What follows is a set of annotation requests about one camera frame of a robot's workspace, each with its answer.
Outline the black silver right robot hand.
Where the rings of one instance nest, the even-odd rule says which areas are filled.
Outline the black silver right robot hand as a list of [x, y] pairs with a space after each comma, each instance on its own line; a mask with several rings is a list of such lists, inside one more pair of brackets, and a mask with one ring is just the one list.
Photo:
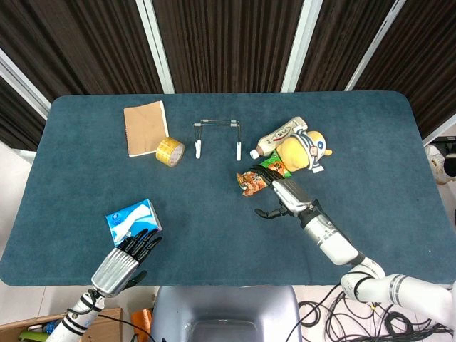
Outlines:
[[254, 212], [260, 217], [274, 219], [287, 214], [298, 217], [302, 212], [316, 207], [307, 193], [289, 177], [285, 178], [279, 172], [261, 165], [253, 165], [249, 170], [260, 176], [279, 198], [280, 208], [278, 209], [270, 212], [255, 209]]

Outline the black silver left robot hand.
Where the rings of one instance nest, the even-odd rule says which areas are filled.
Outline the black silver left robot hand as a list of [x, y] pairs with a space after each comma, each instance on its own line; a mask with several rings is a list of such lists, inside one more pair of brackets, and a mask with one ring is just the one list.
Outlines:
[[162, 236], [155, 236], [159, 232], [159, 229], [143, 229], [114, 247], [92, 276], [93, 289], [105, 298], [112, 298], [138, 285], [147, 276], [147, 271], [135, 272], [162, 241]]

